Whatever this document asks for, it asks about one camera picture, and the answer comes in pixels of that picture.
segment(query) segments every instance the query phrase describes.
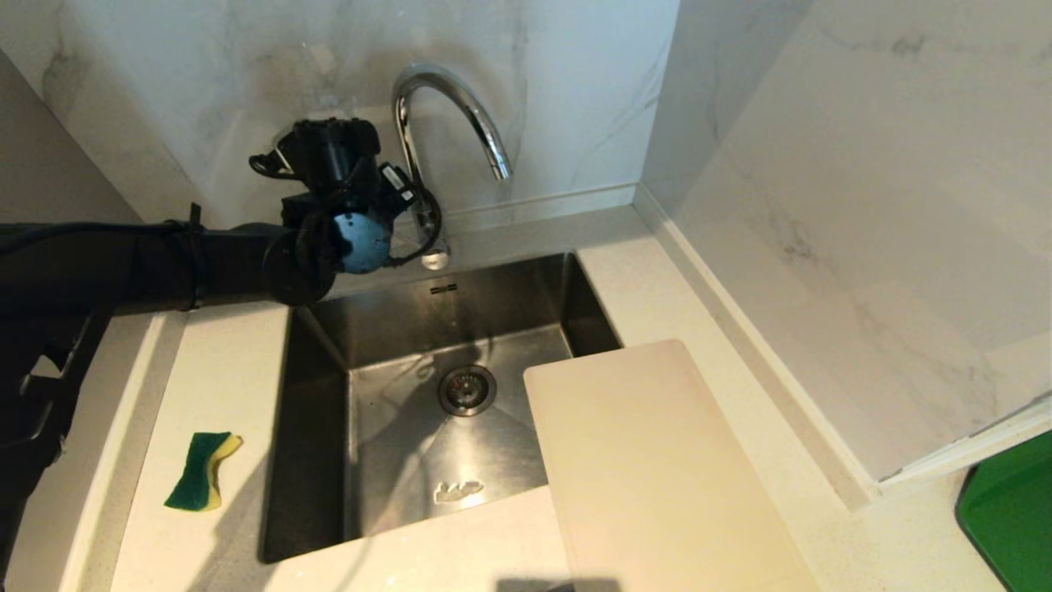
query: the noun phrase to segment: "green object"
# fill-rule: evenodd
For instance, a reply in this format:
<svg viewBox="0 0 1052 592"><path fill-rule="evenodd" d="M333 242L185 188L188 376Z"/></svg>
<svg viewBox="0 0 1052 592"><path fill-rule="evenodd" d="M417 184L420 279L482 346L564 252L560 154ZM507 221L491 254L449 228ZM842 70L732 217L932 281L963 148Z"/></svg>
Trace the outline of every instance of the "green object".
<svg viewBox="0 0 1052 592"><path fill-rule="evenodd" d="M1006 588L1052 590L1052 432L972 469L956 514Z"/></svg>
<svg viewBox="0 0 1052 592"><path fill-rule="evenodd" d="M229 432L209 434L198 432L190 440L183 476L164 505L177 510L204 512L222 505L217 487L219 462L234 454L241 438Z"/></svg>

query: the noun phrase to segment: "robotic arm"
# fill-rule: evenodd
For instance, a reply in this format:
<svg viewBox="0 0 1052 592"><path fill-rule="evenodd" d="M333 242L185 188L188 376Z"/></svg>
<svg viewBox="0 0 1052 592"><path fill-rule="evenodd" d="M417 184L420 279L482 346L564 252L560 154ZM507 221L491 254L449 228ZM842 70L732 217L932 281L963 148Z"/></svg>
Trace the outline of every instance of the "robotic arm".
<svg viewBox="0 0 1052 592"><path fill-rule="evenodd" d="M209 230L188 222L0 224L0 587L25 501L62 453L77 396L115 315L275 301L315 303L340 271L365 273L426 252L441 230L434 197L398 167L378 166L380 140L361 119L300 121L261 175L302 181L282 224ZM418 200L432 236L390 253L393 222ZM59 377L33 374L46 358Z"/></svg>

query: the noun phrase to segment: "green tray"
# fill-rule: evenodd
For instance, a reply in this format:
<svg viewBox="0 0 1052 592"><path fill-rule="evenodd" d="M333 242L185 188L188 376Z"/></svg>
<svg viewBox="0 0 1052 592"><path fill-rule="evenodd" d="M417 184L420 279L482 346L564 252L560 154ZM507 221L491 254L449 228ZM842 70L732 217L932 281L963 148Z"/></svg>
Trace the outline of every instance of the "green tray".
<svg viewBox="0 0 1052 592"><path fill-rule="evenodd" d="M1006 588L1052 591L1052 433L972 469L956 515Z"/></svg>

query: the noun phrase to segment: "yellow sponge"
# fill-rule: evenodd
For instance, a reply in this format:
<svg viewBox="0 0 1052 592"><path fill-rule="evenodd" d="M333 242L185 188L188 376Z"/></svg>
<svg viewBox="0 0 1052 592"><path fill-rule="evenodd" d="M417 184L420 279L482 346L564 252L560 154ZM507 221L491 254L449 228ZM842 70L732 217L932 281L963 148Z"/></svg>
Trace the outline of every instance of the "yellow sponge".
<svg viewBox="0 0 1052 592"><path fill-rule="evenodd" d="M194 434L190 440L190 450L186 453L183 476L179 477L176 489L171 491L164 505L190 512L219 508L223 504L216 486L219 478L219 462L234 454L240 446L241 437L230 432Z"/></svg>

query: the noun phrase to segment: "sink basin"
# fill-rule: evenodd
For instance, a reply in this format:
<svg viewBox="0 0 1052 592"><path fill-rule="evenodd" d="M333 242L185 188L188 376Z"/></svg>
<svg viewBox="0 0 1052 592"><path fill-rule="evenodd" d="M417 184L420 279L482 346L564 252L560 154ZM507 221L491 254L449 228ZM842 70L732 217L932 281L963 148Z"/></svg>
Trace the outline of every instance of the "sink basin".
<svg viewBox="0 0 1052 592"><path fill-rule="evenodd" d="M298 309L263 560L547 484L523 371L620 347L572 253Z"/></svg>

